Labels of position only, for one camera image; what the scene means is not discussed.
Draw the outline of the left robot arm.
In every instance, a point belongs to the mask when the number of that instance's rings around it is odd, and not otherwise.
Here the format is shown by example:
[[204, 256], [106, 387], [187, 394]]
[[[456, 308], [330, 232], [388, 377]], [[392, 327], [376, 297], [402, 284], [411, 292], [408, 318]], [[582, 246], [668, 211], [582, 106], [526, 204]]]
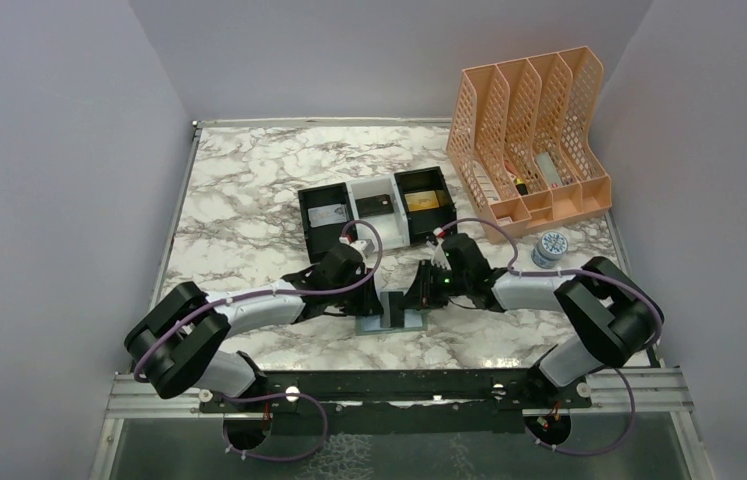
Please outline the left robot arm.
[[319, 262], [262, 287], [208, 292], [182, 282], [126, 335], [133, 376], [162, 399], [201, 388], [251, 410], [262, 401], [263, 374], [248, 354], [223, 352], [221, 344], [251, 330], [322, 316], [331, 307], [350, 316], [379, 314], [376, 273], [358, 249], [340, 243]]

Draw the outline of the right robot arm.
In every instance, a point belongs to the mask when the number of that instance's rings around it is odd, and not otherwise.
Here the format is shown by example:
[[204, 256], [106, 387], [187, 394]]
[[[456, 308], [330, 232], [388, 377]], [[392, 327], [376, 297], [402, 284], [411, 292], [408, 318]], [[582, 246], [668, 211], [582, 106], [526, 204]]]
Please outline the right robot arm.
[[514, 272], [491, 266], [463, 233], [445, 237], [436, 253], [437, 259], [419, 263], [401, 309], [439, 309], [453, 297], [465, 297], [484, 311], [566, 316], [574, 336], [550, 349], [526, 374], [523, 390], [538, 406], [553, 405], [567, 386], [587, 374], [623, 367], [660, 337], [660, 308], [606, 257], [594, 257], [579, 269]]

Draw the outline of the green card holder wallet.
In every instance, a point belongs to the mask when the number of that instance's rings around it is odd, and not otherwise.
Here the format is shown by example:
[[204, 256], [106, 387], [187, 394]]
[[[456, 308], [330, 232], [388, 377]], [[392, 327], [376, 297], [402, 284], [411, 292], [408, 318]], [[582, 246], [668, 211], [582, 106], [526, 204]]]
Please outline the green card holder wallet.
[[399, 303], [404, 291], [384, 290], [379, 294], [382, 314], [361, 316], [355, 319], [357, 335], [394, 334], [427, 329], [425, 315], [417, 310], [403, 310]]

